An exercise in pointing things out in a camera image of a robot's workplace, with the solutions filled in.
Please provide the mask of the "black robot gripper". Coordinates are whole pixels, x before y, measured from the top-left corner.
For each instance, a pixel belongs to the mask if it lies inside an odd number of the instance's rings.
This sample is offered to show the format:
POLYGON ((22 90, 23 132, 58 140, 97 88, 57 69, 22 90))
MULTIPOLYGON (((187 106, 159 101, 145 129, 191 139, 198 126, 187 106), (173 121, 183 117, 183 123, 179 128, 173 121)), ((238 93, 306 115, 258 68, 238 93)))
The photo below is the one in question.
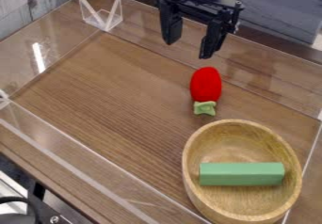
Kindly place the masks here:
POLYGON ((158 0, 161 33, 167 45, 182 37, 183 16, 208 24, 199 59, 209 59, 221 50, 226 34, 236 33, 245 9, 240 0, 158 0))

